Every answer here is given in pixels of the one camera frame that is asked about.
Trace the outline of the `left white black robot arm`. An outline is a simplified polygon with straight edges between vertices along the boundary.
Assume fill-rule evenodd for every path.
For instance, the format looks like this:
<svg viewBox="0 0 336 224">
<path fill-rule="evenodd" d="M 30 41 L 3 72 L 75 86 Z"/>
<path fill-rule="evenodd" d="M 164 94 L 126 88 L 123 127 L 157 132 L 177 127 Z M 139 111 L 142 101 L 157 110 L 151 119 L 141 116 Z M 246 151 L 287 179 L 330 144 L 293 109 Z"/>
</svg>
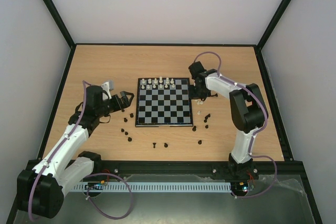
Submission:
<svg viewBox="0 0 336 224">
<path fill-rule="evenodd" d="M 83 101 L 76 106 L 56 145 L 33 168 L 19 173 L 17 208 L 27 212 L 30 221 L 55 217 L 69 191 L 98 166 L 99 161 L 90 157 L 78 157 L 72 164 L 70 160 L 101 123 L 102 117 L 131 105 L 133 93 L 122 91 L 111 95 L 109 84 L 96 86 L 83 82 Z"/>
</svg>

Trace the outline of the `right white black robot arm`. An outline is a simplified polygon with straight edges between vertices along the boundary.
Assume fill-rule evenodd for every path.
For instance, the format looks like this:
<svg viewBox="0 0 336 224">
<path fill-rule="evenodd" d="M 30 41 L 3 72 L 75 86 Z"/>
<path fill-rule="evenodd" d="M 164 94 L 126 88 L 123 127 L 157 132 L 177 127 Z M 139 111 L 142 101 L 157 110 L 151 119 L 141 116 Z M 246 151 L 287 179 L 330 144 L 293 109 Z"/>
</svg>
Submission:
<svg viewBox="0 0 336 224">
<path fill-rule="evenodd" d="M 252 167 L 252 149 L 257 134 L 267 126 L 268 112 L 260 88 L 255 83 L 235 82 L 217 70 L 206 70 L 201 62 L 189 66 L 195 84 L 193 99 L 206 100 L 216 92 L 229 100 L 232 122 L 237 129 L 235 145 L 229 154 L 228 169 L 232 176 L 242 177 Z"/>
</svg>

